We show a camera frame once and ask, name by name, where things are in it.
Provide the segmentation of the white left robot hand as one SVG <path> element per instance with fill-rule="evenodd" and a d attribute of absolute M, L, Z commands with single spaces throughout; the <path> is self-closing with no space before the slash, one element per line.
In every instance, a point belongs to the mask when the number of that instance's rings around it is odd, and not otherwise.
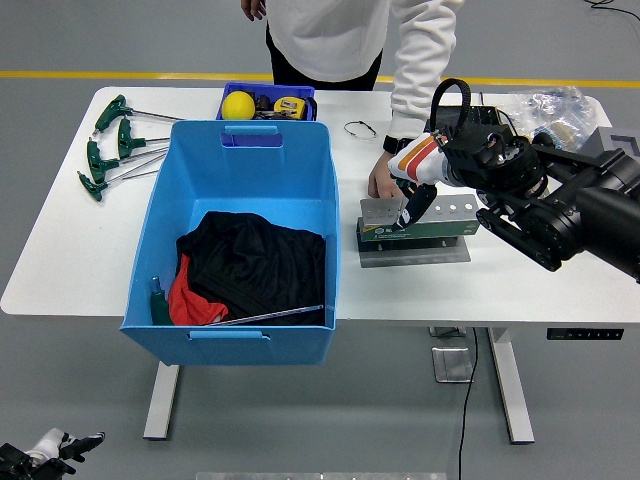
<path fill-rule="evenodd" d="M 34 466 L 40 466 L 52 459 L 85 461 L 84 454 L 99 446 L 105 440 L 104 432 L 78 438 L 68 432 L 53 428 L 34 447 L 26 452 Z"/>

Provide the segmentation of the person's left hand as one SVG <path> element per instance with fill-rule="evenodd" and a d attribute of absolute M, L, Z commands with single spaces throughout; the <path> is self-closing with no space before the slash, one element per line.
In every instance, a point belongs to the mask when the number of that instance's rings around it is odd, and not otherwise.
<path fill-rule="evenodd" d="M 367 192 L 371 198 L 402 198 L 403 193 L 391 178 L 388 162 L 393 158 L 389 152 L 383 151 L 375 162 L 369 177 Z"/>

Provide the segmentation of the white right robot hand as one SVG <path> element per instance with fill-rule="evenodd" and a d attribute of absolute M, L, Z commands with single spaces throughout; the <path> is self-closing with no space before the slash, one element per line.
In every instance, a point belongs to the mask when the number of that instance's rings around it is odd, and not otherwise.
<path fill-rule="evenodd" d="M 448 141 L 439 132 L 423 133 L 388 162 L 391 178 L 407 199 L 393 231 L 404 230 L 422 218 L 437 196 L 438 182 L 452 185 L 444 154 Z"/>

